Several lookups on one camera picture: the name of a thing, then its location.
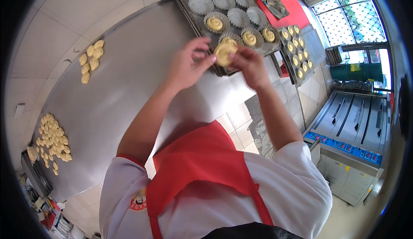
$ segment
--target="stainless steel table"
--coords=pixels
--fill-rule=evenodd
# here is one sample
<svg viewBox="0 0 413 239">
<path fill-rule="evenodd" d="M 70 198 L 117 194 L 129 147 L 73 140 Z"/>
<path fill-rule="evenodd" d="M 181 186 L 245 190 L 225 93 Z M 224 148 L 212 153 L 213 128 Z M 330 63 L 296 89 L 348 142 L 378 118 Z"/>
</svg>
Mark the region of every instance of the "stainless steel table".
<svg viewBox="0 0 413 239">
<path fill-rule="evenodd" d="M 42 165 L 57 201 L 103 182 L 129 124 L 162 82 L 174 51 L 194 34 L 178 5 L 166 0 L 128 17 L 104 37 L 105 54 L 89 83 L 81 83 L 80 64 L 75 61 L 54 87 L 40 115 L 54 114 L 69 138 L 73 155 L 68 163 L 55 158 L 58 176 Z M 274 64 L 270 57 L 265 61 L 270 79 L 275 81 L 279 76 Z M 172 101 L 151 155 L 165 141 L 213 121 L 254 94 L 241 73 L 218 77 L 208 70 Z M 34 139 L 39 126 L 38 120 Z"/>
</svg>

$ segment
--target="white shirt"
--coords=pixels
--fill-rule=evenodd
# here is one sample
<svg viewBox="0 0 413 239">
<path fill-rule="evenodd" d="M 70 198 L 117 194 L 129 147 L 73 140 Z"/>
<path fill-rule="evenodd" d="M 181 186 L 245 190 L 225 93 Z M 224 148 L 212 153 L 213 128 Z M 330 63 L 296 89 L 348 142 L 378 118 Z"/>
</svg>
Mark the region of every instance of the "white shirt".
<svg viewBox="0 0 413 239">
<path fill-rule="evenodd" d="M 293 142 L 272 160 L 244 153 L 251 177 L 274 226 L 303 238 L 320 233 L 333 205 L 331 190 L 311 162 L 304 142 Z M 146 170 L 126 158 L 115 157 L 102 188 L 99 225 L 102 238 L 153 238 L 146 202 L 131 201 L 150 182 Z M 249 196 L 212 182 L 194 182 L 182 190 L 158 216 L 163 239 L 202 238 L 214 229 L 260 222 Z"/>
</svg>

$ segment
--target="oven control panel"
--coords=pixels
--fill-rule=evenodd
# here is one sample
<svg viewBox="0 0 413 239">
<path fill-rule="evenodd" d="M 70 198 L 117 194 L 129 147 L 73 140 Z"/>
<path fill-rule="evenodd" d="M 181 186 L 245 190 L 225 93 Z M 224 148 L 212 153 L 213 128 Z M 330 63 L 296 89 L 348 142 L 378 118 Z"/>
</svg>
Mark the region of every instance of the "oven control panel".
<svg viewBox="0 0 413 239">
<path fill-rule="evenodd" d="M 363 158 L 369 162 L 372 162 L 374 164 L 380 165 L 382 162 L 382 156 L 380 154 L 376 154 L 373 152 L 369 152 L 364 149 L 360 149 L 357 147 L 354 147 L 350 144 L 346 144 L 344 142 L 340 142 L 338 140 L 334 140 L 331 138 L 327 138 L 325 136 L 319 135 L 314 132 L 307 132 L 307 134 L 304 136 L 304 138 L 309 138 L 312 140 L 317 140 L 320 139 L 320 143 L 326 144 L 328 146 L 332 146 L 334 148 L 337 148 L 339 150 L 342 150 L 348 154 L 355 155 L 359 158 Z"/>
</svg>

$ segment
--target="person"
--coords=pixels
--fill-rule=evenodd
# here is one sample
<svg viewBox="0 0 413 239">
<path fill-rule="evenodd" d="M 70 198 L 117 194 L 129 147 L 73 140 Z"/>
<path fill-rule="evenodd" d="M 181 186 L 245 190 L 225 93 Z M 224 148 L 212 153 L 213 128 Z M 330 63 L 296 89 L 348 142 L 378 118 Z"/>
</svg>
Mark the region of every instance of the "person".
<svg viewBox="0 0 413 239">
<path fill-rule="evenodd" d="M 229 55 L 231 67 L 258 95 L 273 159 L 235 150 L 213 121 L 155 154 L 157 173 L 148 178 L 145 163 L 168 105 L 216 60 L 202 51 L 210 41 L 196 38 L 176 52 L 121 139 L 102 188 L 103 238 L 315 238 L 326 222 L 331 190 L 272 88 L 263 57 L 242 46 Z"/>
</svg>

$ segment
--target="baking tray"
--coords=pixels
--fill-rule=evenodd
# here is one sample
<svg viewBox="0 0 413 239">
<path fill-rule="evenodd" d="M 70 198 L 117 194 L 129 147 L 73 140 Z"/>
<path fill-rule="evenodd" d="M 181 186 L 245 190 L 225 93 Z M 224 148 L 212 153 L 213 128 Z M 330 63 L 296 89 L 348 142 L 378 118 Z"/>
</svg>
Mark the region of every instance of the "baking tray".
<svg viewBox="0 0 413 239">
<path fill-rule="evenodd" d="M 282 30 L 283 28 L 286 28 L 286 26 L 285 26 L 285 27 L 277 28 L 278 34 L 279 34 L 280 36 L 281 36 L 281 34 L 280 34 L 280 33 L 281 33 L 281 30 Z M 292 39 L 293 39 L 294 37 L 297 37 L 297 38 L 298 38 L 298 36 L 299 36 L 299 35 L 297 35 L 297 34 L 295 34 L 294 36 L 291 36 L 291 37 L 290 37 L 290 41 L 292 41 Z M 315 68 L 316 66 L 314 65 L 314 62 L 313 62 L 313 67 L 312 67 L 311 69 L 308 69 L 306 72 L 304 72 L 304 76 L 303 76 L 302 78 L 299 78 L 299 77 L 297 76 L 297 70 L 299 69 L 299 67 L 296 67 L 296 66 L 294 66 L 294 65 L 292 64 L 292 57 L 297 54 L 297 50 L 296 50 L 296 53 L 290 53 L 289 51 L 287 51 L 287 49 L 286 49 L 287 42 L 288 42 L 288 41 L 286 41 L 285 39 L 281 38 L 281 43 L 280 43 L 280 46 L 281 46 L 281 50 L 280 50 L 281 56 L 282 56 L 282 58 L 283 58 L 283 60 L 284 60 L 284 63 L 285 63 L 285 65 L 286 65 L 286 69 L 287 69 L 287 71 L 288 71 L 288 74 L 290 75 L 290 77 L 292 77 L 292 81 L 293 81 L 292 83 L 295 84 L 296 87 L 300 87 L 302 84 L 304 84 L 305 81 L 307 81 L 310 77 L 312 77 L 312 75 L 314 75 L 314 68 Z"/>
<path fill-rule="evenodd" d="M 218 39 L 220 37 L 220 34 L 214 34 L 210 32 L 204 25 L 204 16 L 197 15 L 191 11 L 191 9 L 188 6 L 188 1 L 189 0 L 175 0 L 179 6 L 179 8 L 182 10 L 185 18 L 188 20 L 190 26 L 194 30 L 194 33 L 198 37 L 203 37 L 203 36 L 208 36 L 211 38 L 211 43 L 209 44 L 209 50 L 207 51 L 209 54 L 212 54 L 213 51 L 215 50 L 215 47 L 218 45 Z M 241 8 L 238 5 L 235 5 L 235 8 L 240 8 L 242 10 L 245 10 L 245 8 Z M 217 7 L 214 8 L 214 11 L 221 12 L 225 16 L 227 15 L 227 10 L 219 9 Z M 252 23 L 249 23 L 247 27 L 252 27 L 255 28 L 259 31 L 261 31 L 260 27 L 257 25 L 254 25 Z M 236 28 L 234 26 L 230 26 L 230 28 L 227 30 L 228 32 L 232 32 L 236 35 L 239 35 L 241 37 L 241 28 Z M 280 50 L 280 43 L 267 43 L 264 42 L 261 48 L 257 49 L 257 51 L 264 56 L 270 55 L 271 53 L 274 53 L 275 51 Z M 229 69 L 226 67 L 219 66 L 218 64 L 213 65 L 216 74 L 218 76 L 231 76 L 238 72 L 239 70 L 234 70 L 234 69 Z"/>
</svg>

